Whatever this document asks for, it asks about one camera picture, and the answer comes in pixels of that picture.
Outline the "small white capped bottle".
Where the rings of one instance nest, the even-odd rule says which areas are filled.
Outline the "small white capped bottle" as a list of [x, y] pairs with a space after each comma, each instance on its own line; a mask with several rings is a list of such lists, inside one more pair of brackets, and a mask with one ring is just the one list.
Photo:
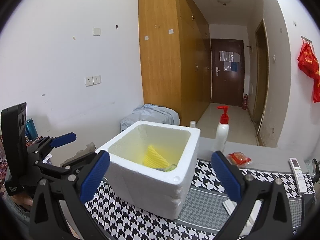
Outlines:
[[191, 126], [191, 128], [195, 128], [196, 127], [196, 121], [191, 121], [190, 122], [190, 126]]

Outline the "red hanging bag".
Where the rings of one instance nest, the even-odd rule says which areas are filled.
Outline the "red hanging bag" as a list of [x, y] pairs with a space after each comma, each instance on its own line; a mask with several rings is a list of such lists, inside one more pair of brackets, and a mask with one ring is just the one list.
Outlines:
[[319, 102], [319, 62], [309, 43], [303, 43], [297, 61], [298, 68], [313, 79], [313, 102]]

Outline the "white wall switch plate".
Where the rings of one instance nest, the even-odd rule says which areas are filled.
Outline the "white wall switch plate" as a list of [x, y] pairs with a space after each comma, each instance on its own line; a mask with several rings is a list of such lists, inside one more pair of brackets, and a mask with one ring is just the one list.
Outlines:
[[101, 29], [100, 28], [93, 28], [93, 36], [100, 36]]

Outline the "teal cup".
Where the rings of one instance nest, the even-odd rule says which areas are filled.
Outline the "teal cup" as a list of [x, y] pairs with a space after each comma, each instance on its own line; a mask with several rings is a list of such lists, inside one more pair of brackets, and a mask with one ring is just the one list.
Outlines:
[[38, 137], [38, 133], [32, 118], [28, 119], [25, 123], [25, 135], [29, 140], [34, 140]]

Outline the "wooden side door frame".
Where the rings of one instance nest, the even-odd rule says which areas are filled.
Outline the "wooden side door frame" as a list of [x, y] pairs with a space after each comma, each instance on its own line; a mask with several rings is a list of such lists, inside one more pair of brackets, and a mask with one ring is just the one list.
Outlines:
[[264, 146], [260, 131], [265, 115], [269, 85], [269, 51], [265, 29], [265, 21], [261, 20], [255, 31], [256, 54], [257, 54], [257, 80], [253, 105], [252, 121], [256, 129], [256, 138], [259, 146]]

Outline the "dark brown entrance door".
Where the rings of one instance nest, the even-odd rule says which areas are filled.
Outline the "dark brown entrance door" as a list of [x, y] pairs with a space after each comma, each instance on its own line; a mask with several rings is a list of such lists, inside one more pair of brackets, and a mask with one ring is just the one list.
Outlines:
[[212, 103], [241, 106], [245, 83], [244, 42], [211, 39]]

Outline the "red snack packet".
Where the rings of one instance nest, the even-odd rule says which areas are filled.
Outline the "red snack packet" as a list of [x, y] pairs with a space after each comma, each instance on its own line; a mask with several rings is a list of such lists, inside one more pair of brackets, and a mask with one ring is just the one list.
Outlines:
[[234, 152], [227, 155], [228, 161], [237, 167], [244, 167], [252, 162], [251, 158], [241, 152]]

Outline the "wooden wardrobe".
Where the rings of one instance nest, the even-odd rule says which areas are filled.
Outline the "wooden wardrobe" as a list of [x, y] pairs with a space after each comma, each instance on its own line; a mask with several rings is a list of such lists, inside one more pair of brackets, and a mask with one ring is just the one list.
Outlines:
[[199, 121], [211, 101], [209, 25], [193, 0], [138, 0], [144, 103]]

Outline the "white remote control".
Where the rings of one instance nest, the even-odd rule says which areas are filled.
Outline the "white remote control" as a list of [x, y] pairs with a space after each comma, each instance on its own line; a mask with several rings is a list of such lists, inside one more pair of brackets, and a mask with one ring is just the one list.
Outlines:
[[289, 158], [289, 163], [295, 176], [299, 194], [305, 194], [307, 192], [306, 182], [298, 160], [296, 158]]

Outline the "red fire extinguisher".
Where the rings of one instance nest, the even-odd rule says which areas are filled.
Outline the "red fire extinguisher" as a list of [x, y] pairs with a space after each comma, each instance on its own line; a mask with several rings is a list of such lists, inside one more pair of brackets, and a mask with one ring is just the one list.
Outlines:
[[248, 94], [244, 94], [243, 100], [242, 100], [242, 109], [247, 110], [248, 109]]

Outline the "white foam box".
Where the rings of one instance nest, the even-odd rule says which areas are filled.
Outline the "white foam box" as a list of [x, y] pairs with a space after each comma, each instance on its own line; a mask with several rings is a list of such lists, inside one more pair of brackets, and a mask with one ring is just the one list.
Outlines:
[[176, 219], [191, 185], [197, 128], [138, 121], [100, 147], [110, 154], [105, 177], [122, 200]]

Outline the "white pump bottle red top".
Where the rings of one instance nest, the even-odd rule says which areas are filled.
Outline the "white pump bottle red top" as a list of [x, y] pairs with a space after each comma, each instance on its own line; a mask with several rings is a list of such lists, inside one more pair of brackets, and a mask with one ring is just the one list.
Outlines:
[[228, 108], [229, 108], [228, 106], [217, 107], [217, 109], [223, 110], [223, 113], [220, 116], [220, 121], [216, 129], [214, 152], [221, 151], [223, 153], [225, 149], [228, 132], [229, 132]]

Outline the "yellow ribbed sponge cloth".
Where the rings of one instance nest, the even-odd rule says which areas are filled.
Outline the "yellow ribbed sponge cloth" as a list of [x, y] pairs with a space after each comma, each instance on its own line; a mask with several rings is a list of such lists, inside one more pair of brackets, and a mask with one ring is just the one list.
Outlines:
[[169, 162], [164, 159], [152, 145], [149, 145], [143, 159], [143, 165], [149, 168], [163, 169], [170, 166]]

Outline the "double wall socket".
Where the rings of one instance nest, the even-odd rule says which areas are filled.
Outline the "double wall socket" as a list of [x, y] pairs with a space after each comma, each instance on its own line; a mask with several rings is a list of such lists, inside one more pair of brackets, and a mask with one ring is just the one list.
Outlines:
[[93, 86], [93, 85], [99, 85], [99, 84], [101, 84], [101, 76], [100, 75], [90, 76], [90, 77], [85, 78], [85, 86], [86, 87]]

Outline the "green floral tissue pack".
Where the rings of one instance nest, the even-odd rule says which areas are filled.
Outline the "green floral tissue pack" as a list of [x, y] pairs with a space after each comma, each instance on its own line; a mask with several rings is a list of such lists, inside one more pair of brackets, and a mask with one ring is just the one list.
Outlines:
[[170, 172], [170, 171], [173, 171], [176, 167], [177, 167], [176, 164], [172, 164], [172, 165], [170, 165], [170, 166], [168, 166], [168, 167], [166, 167], [166, 168], [163, 168], [162, 171], [164, 171], [164, 172]]

